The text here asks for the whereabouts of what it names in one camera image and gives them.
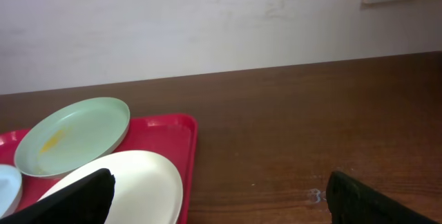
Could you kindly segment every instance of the green plate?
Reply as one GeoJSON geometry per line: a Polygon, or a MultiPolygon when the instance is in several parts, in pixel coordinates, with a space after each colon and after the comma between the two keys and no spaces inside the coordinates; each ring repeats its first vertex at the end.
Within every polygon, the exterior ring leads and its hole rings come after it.
{"type": "Polygon", "coordinates": [[[98,97],[60,109],[42,120],[20,142],[14,156],[25,175],[62,178],[117,148],[131,114],[121,100],[98,97]]]}

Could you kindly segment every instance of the plastic tray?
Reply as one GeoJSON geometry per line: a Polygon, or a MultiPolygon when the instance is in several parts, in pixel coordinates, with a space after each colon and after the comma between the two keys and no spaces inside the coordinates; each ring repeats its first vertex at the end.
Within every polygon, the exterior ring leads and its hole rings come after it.
{"type": "MultiPolygon", "coordinates": [[[[114,151],[153,151],[168,158],[177,167],[184,193],[177,224],[187,223],[197,129],[195,119],[184,114],[134,118],[126,137],[114,151]]],[[[19,130],[0,135],[0,164],[14,165],[15,149],[27,132],[29,130],[19,130]]],[[[57,181],[23,176],[23,194],[16,211],[37,202],[57,181]]]]}

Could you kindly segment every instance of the food residue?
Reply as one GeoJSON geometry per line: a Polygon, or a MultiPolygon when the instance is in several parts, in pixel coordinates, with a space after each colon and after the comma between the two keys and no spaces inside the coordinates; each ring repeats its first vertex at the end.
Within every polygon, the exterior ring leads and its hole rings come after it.
{"type": "Polygon", "coordinates": [[[53,148],[58,142],[66,136],[65,129],[58,130],[41,148],[40,153],[47,152],[49,149],[53,148]]]}

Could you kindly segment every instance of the brown table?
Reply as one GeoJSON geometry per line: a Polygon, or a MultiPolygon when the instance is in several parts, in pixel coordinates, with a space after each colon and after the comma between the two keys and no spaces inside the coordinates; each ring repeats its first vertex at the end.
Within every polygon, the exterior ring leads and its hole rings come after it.
{"type": "Polygon", "coordinates": [[[67,104],[118,97],[134,117],[199,122],[189,223],[330,223],[342,170],[442,221],[442,53],[0,96],[0,132],[67,104]]]}

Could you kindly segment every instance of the oval plate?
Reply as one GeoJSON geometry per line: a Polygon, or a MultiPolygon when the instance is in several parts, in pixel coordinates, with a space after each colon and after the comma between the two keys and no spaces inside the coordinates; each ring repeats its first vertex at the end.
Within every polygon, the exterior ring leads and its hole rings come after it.
{"type": "Polygon", "coordinates": [[[0,165],[0,218],[12,214],[21,198],[21,174],[10,165],[0,165]]]}
{"type": "Polygon", "coordinates": [[[167,158],[150,151],[122,151],[74,170],[41,198],[107,168],[115,177],[115,194],[105,224],[174,224],[182,204],[182,181],[167,158]]]}
{"type": "Polygon", "coordinates": [[[61,178],[117,148],[130,118],[126,103],[111,97],[71,104],[30,130],[15,151],[15,165],[28,176],[61,178]]]}

